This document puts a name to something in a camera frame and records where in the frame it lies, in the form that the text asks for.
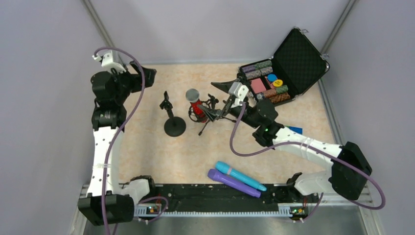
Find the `blue toy brick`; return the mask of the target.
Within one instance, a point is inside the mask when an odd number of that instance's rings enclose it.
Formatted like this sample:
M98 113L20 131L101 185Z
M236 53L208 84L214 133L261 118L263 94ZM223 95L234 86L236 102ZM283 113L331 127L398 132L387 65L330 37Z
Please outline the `blue toy brick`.
M298 134L303 134L303 129L300 127L294 127L294 126L287 126L290 130L298 133Z

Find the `yellow round dealer chip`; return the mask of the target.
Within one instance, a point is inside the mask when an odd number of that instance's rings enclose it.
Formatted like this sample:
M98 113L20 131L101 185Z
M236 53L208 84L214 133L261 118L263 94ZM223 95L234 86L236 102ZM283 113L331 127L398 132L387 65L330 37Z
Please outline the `yellow round dealer chip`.
M281 87L281 86L283 86L284 84L283 84L283 80L281 80L281 79L277 79L277 80L275 80L273 83L272 83L272 85L275 87L275 88L277 88L277 87Z

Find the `red white chip stack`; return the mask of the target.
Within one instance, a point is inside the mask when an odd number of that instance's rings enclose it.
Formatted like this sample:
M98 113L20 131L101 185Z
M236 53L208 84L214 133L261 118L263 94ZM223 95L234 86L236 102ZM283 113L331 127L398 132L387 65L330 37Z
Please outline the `red white chip stack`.
M266 91L257 93L256 98L258 100L263 100L263 99L270 98L270 97L275 96L275 95L277 95L276 89L270 89L270 90L266 90Z

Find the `purple chip stack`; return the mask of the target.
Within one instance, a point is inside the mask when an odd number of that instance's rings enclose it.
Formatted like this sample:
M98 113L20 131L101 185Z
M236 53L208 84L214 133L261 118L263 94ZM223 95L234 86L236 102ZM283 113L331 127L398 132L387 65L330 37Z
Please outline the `purple chip stack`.
M242 67L241 69L243 73L249 73L249 72L255 71L256 67L255 65L250 65L250 66Z

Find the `red glitter microphone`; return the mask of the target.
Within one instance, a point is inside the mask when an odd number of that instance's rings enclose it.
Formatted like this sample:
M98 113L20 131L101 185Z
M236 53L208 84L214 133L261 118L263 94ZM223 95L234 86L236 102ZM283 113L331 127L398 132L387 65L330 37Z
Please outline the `red glitter microphone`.
M191 88L186 91L185 97L187 101L189 101L190 103L190 107L188 110L189 118L193 122L205 123L208 118L206 117L205 113L198 107L199 105L202 105L202 102L199 99L199 91L194 88Z

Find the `black tripod mic stand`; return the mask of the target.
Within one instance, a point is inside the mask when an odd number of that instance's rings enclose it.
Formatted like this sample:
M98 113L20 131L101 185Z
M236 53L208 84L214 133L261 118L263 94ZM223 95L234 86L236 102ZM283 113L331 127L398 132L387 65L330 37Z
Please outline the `black tripod mic stand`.
M245 86L249 86L250 85L250 83L249 83L249 81L248 81L248 79L247 79L247 77L246 77L246 75L244 73L240 73L239 72L237 74L237 81L240 82L240 83L242 83Z

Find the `black round base stand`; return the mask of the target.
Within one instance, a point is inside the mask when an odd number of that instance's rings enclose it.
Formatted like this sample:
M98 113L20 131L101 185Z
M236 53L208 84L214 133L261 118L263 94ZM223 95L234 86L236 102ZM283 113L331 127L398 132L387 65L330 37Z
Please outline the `black round base stand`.
M182 135L186 130L186 122L183 118L177 117L173 114L173 105L169 101L168 92L163 93L163 101L160 104L160 108L165 110L168 115L168 119L164 123L164 131L170 137L178 137Z

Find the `orange black chip stack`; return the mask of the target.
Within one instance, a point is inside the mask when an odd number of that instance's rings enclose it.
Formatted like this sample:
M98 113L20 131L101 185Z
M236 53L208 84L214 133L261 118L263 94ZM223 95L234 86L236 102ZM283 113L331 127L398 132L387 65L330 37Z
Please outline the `orange black chip stack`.
M285 93L282 93L282 94L276 94L274 96L265 97L265 98L270 100L273 104L278 104L278 103L281 103L283 101L289 100L291 97L287 92L285 92Z

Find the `blue round dealer chip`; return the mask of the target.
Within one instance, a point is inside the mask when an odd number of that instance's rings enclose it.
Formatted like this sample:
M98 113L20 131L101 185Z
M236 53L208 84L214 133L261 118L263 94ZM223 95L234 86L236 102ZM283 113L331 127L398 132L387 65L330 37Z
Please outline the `blue round dealer chip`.
M271 83L273 83L274 81L276 81L277 80L277 76L275 75L275 74L269 74L268 76L267 76L267 80L269 81L269 82L271 82Z

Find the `cyan toy microphone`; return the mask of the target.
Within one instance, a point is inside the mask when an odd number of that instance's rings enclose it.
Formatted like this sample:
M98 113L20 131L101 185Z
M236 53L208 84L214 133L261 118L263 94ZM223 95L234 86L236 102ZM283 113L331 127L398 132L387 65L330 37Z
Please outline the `cyan toy microphone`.
M215 168L220 171L221 173L224 173L226 175L229 175L243 183L245 183L246 185L249 185L250 187L257 189L259 191L266 191L267 188L262 185L259 181L251 178L250 176L238 171L237 169L232 168L230 165L228 165L225 162L222 161L218 161L215 164Z

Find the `black poker chip case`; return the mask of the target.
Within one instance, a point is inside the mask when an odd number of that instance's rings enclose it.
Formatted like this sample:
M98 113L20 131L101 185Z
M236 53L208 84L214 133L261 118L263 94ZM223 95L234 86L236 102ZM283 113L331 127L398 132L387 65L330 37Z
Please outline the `black poker chip case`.
M291 97L289 100L274 104L275 106L290 102L296 97L305 94L330 69L330 64L309 41L305 31L297 27L294 27L288 33L272 57L242 65L238 71L243 73L242 67L266 60L272 61L272 74L275 74L277 79L283 80L283 84L288 86L289 90L287 93ZM272 83L267 80L267 76L263 75L259 78L267 90L275 89ZM256 98L256 94L251 86L250 89L254 99L260 101Z

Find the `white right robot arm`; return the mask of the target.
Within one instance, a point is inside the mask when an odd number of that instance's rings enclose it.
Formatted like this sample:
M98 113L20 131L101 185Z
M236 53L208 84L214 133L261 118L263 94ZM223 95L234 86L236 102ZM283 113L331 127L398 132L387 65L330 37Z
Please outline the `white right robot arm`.
M254 156L271 149L295 154L324 168L323 171L298 174L293 178L294 188L302 195L313 193L337 193L343 198L356 202L366 183L372 182L371 166L359 146L352 142L344 145L330 144L299 134L276 122L278 116L273 103L268 99L258 101L253 107L246 97L248 87L241 82L213 82L213 86L223 88L229 94L222 109L205 105L198 108L212 121L228 114L236 118L234 128L243 122L255 129L253 137L263 147L254 153L238 153L230 138L231 151L237 156Z

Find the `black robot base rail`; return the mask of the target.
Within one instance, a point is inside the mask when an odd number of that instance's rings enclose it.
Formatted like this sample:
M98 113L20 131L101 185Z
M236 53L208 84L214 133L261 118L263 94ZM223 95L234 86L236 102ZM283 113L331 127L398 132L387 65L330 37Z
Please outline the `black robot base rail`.
M224 184L158 184L145 196L164 216L291 216L317 203L317 194L303 196L293 186L265 184L256 198Z

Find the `shock mount tripod stand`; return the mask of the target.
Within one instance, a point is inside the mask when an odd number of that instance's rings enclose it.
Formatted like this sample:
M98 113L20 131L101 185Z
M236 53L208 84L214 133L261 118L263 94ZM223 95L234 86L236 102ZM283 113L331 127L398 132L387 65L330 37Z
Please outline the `shock mount tripod stand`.
M206 126L209 123L214 122L215 120L226 119L226 120L229 120L233 123L236 123L236 120L233 120L233 119L230 119L230 118L225 117L223 115L220 115L221 110L215 109L216 104L219 102L219 100L215 96L208 94L208 97L209 97L208 100L201 101L202 105L198 106L205 113L205 115L207 117L207 121L205 123L203 123L204 126L200 130L200 132L198 133L199 136L202 135L202 133L205 130Z

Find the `red playing card deck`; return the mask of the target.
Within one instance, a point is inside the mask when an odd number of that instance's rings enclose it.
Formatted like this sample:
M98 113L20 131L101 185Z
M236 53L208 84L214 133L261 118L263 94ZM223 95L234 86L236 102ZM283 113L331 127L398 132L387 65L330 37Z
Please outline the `red playing card deck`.
M267 90L260 78L252 79L250 80L250 82L251 82L251 88L255 94L262 93Z

